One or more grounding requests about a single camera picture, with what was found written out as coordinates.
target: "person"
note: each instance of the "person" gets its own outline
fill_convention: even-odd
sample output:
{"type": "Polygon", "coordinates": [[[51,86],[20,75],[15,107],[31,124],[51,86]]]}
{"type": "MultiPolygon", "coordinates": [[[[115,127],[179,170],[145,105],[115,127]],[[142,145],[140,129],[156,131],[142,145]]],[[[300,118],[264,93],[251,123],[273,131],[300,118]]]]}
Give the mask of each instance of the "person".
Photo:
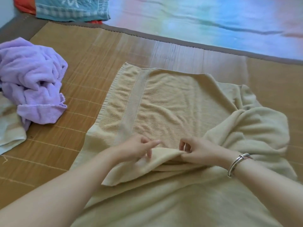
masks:
{"type": "MultiPolygon", "coordinates": [[[[134,135],[110,147],[85,164],[36,188],[0,210],[1,226],[66,227],[81,213],[108,172],[124,161],[151,157],[160,140],[134,135]]],[[[240,153],[214,145],[203,138],[180,140],[181,159],[188,163],[229,169],[240,153]]],[[[284,227],[303,226],[303,186],[252,159],[240,162],[233,171],[284,227]]]]}

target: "orange fabric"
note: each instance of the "orange fabric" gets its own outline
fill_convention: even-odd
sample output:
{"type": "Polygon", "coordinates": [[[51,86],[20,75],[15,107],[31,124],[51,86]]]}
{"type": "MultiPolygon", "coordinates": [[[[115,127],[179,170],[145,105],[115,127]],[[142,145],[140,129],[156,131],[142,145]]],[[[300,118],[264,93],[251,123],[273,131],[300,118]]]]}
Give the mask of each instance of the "orange fabric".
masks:
{"type": "MultiPolygon", "coordinates": [[[[21,12],[36,15],[36,5],[35,0],[14,0],[15,7],[21,12]]],[[[102,24],[101,20],[89,21],[93,24],[102,24]]]]}

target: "person's right arm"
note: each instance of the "person's right arm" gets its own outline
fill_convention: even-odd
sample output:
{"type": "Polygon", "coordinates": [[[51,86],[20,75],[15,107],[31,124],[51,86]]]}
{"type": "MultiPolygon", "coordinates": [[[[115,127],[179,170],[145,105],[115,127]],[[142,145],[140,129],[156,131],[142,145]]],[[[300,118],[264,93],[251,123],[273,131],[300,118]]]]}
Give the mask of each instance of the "person's right arm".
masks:
{"type": "MultiPolygon", "coordinates": [[[[185,162],[229,169],[239,152],[225,149],[202,138],[183,138],[180,150],[185,162]]],[[[284,227],[303,226],[303,185],[269,170],[252,159],[240,162],[233,175],[263,203],[284,227]]]]}

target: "forearm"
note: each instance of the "forearm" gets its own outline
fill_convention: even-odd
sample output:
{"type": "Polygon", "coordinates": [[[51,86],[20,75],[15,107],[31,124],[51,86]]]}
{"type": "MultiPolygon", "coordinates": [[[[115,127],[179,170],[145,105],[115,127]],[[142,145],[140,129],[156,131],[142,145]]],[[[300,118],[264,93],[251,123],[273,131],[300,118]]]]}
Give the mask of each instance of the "forearm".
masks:
{"type": "Polygon", "coordinates": [[[102,151],[2,209],[2,226],[70,226],[118,162],[111,150],[102,151]]]}
{"type": "MultiPolygon", "coordinates": [[[[237,152],[228,152],[221,166],[228,169],[238,156],[237,152]]],[[[233,173],[283,226],[303,226],[303,186],[301,184],[251,159],[238,164],[233,173]]]]}

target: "purple towel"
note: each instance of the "purple towel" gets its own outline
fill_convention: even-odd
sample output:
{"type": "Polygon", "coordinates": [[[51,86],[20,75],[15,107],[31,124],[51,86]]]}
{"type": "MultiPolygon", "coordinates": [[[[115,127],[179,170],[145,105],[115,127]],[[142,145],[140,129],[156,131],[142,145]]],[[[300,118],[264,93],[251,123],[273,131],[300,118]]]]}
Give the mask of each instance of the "purple towel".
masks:
{"type": "Polygon", "coordinates": [[[52,48],[17,38],[0,44],[0,81],[5,97],[15,103],[25,130],[31,121],[55,123],[65,111],[59,93],[66,61],[52,48]]]}

